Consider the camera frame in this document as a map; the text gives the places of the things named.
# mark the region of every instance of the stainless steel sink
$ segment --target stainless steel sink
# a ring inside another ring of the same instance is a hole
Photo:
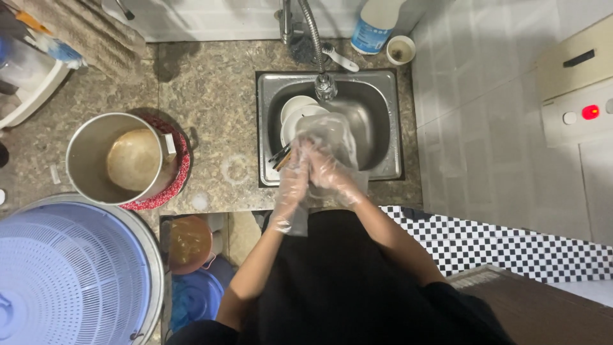
[[[331,72],[338,95],[320,103],[331,112],[345,114],[356,139],[357,161],[370,180],[393,180],[402,176],[400,121],[396,76],[391,71],[352,74]],[[268,160],[281,145],[281,109],[298,95],[317,99],[314,72],[258,72],[257,130],[260,187],[279,185],[279,173]]]

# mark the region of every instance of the white brush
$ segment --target white brush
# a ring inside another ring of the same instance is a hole
[[[331,59],[334,60],[334,62],[350,70],[351,72],[357,72],[360,70],[360,67],[358,67],[358,65],[355,62],[337,53],[336,50],[334,49],[334,46],[330,43],[324,43],[321,51],[324,54],[327,54],[328,56],[330,56]]]

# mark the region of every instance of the white plate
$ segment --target white plate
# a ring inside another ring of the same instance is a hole
[[[329,113],[325,108],[320,106],[303,106],[289,114],[285,122],[281,126],[281,145],[285,146],[288,142],[294,140],[296,136],[296,123],[302,117]]]
[[[295,112],[297,109],[302,108],[303,106],[317,106],[318,103],[315,99],[309,96],[296,96],[289,99],[289,101],[285,102],[285,105],[281,109],[281,124],[285,122],[287,117]]]

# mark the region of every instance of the towel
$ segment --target towel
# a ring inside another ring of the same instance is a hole
[[[119,83],[138,83],[145,40],[102,10],[101,0],[12,0],[53,36],[83,55],[88,65]]]

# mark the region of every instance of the plastic glove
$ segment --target plastic glove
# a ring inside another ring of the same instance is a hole
[[[269,227],[290,235],[306,236],[308,208],[301,205],[307,195],[309,160],[297,141],[292,142],[289,161],[281,169],[281,182]]]
[[[309,139],[301,139],[302,154],[310,162],[310,181],[317,187],[337,191],[347,206],[361,201],[364,196],[351,177],[351,171],[339,162],[327,148],[314,144]]]

